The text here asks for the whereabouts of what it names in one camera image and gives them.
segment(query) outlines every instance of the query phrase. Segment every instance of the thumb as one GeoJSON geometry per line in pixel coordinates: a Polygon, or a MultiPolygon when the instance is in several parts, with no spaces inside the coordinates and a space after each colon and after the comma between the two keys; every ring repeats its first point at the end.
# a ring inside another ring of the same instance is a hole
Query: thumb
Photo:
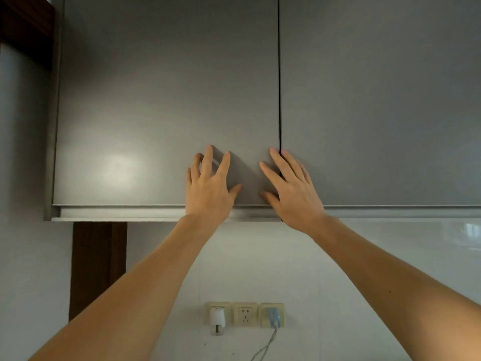
{"type": "Polygon", "coordinates": [[[238,197],[238,195],[241,193],[241,190],[242,190],[242,185],[239,184],[239,185],[236,185],[234,186],[233,188],[230,189],[229,191],[229,196],[236,200],[236,198],[238,197]]]}
{"type": "Polygon", "coordinates": [[[280,211],[280,201],[279,199],[272,193],[268,193],[267,191],[263,191],[260,193],[262,199],[266,200],[271,206],[274,208],[276,213],[279,214],[280,211]]]}

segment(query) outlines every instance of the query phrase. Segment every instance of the wooden beam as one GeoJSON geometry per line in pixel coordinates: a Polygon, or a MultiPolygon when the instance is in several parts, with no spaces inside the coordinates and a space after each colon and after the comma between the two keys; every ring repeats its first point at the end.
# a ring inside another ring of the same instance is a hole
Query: wooden beam
{"type": "Polygon", "coordinates": [[[127,223],[74,223],[69,321],[126,271],[127,223]]]}
{"type": "Polygon", "coordinates": [[[51,68],[55,9],[47,0],[0,0],[0,39],[51,68]]]}

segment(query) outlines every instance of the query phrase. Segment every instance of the person's left hand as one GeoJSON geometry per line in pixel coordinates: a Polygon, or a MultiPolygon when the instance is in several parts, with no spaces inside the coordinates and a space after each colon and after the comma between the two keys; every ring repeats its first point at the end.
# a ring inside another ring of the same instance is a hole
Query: person's left hand
{"type": "Polygon", "coordinates": [[[187,170],[186,216],[201,220],[216,229],[230,214],[234,201],[241,192],[242,185],[227,190],[227,173],[230,166],[230,153],[222,158],[217,173],[212,174],[213,148],[207,146],[202,160],[202,172],[199,164],[201,154],[197,153],[192,166],[187,170]]]}

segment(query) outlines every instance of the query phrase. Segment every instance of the person's right arm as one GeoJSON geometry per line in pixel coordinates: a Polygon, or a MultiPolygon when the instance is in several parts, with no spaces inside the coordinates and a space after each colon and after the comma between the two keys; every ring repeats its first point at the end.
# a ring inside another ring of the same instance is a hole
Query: person's right arm
{"type": "Polygon", "coordinates": [[[367,241],[324,211],[304,166],[271,149],[284,178],[261,193],[290,227],[309,235],[346,273],[413,360],[481,359],[481,306],[367,241]]]}

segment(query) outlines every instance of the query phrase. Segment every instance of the white cable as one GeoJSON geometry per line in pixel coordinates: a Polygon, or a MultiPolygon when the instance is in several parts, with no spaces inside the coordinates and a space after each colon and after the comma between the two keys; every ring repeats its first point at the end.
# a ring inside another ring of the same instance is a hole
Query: white cable
{"type": "Polygon", "coordinates": [[[262,348],[253,356],[253,358],[251,358],[251,361],[254,361],[254,359],[257,357],[257,355],[258,355],[259,353],[261,353],[262,351],[264,351],[264,353],[263,353],[260,361],[262,361],[262,360],[264,359],[264,357],[266,356],[266,353],[268,352],[269,346],[270,346],[271,343],[276,339],[277,325],[276,325],[275,327],[276,327],[276,328],[274,329],[274,333],[272,334],[271,339],[269,340],[269,343],[268,343],[266,346],[262,347],[262,348]]]}

